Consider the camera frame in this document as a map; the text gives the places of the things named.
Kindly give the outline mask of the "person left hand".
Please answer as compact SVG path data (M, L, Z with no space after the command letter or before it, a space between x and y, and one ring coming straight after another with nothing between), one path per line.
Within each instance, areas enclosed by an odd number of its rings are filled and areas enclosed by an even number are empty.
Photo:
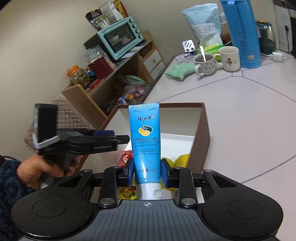
M70 168L65 172L54 162L34 154L19 165L16 173L27 187L38 190L41 186L42 174L47 173L56 178L73 175L74 171L81 167L80 161L82 157L81 155L75 156L71 161Z

